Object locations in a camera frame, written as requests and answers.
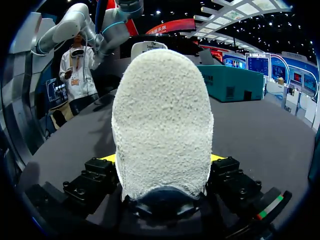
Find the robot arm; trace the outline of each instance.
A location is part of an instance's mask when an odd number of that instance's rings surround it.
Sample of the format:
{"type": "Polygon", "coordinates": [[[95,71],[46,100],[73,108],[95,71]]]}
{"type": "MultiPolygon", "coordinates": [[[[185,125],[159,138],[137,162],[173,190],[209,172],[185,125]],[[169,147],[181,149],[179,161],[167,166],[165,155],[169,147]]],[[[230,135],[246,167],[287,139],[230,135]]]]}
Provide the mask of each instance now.
{"type": "Polygon", "coordinates": [[[96,34],[89,9],[84,3],[72,5],[60,23],[49,29],[38,41],[36,53],[48,54],[59,43],[74,38],[80,33],[85,40],[96,49],[95,60],[102,62],[104,56],[110,54],[129,39],[125,25],[128,19],[139,17],[144,10],[143,0],[116,0],[118,8],[105,11],[102,32],[96,34]]]}

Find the lanyard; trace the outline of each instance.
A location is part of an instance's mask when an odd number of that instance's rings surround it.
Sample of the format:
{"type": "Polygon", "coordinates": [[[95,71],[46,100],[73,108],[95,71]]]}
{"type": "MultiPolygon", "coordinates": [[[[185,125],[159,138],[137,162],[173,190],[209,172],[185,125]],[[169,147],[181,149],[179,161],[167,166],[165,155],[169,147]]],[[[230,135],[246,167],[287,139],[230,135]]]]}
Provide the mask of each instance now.
{"type": "MultiPolygon", "coordinates": [[[[70,61],[70,67],[73,67],[74,66],[74,62],[72,61],[71,54],[69,54],[69,61],[70,61]]],[[[79,56],[76,57],[75,69],[78,70],[78,68],[79,68],[79,56]]]]}

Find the badge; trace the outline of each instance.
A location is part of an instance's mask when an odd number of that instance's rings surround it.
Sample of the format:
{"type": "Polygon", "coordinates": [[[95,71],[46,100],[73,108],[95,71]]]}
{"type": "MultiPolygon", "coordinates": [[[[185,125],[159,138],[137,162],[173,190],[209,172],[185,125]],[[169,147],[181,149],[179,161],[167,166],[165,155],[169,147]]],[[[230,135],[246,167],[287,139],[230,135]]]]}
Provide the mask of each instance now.
{"type": "Polygon", "coordinates": [[[74,85],[78,85],[79,86],[79,79],[71,80],[71,86],[74,86],[74,85]]]}

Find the teal box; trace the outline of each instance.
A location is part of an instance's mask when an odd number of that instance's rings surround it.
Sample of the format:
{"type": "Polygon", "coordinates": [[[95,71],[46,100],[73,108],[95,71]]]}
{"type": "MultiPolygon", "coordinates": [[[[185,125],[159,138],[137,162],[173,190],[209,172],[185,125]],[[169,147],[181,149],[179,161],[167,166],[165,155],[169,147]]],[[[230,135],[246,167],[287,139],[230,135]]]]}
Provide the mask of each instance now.
{"type": "Polygon", "coordinates": [[[261,100],[264,75],[224,65],[199,65],[208,93],[221,102],[261,100]]]}

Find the fuzzy white object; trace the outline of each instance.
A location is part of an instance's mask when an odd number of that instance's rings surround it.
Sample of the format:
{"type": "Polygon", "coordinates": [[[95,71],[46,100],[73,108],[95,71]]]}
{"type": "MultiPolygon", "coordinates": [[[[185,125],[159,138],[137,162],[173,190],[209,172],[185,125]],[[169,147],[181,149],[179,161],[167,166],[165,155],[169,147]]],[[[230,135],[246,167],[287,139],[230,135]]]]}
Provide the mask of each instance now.
{"type": "Polygon", "coordinates": [[[111,124],[122,199],[161,186],[192,197],[204,190],[214,116],[202,74],[187,57],[167,49],[137,56],[121,79],[111,124]]]}

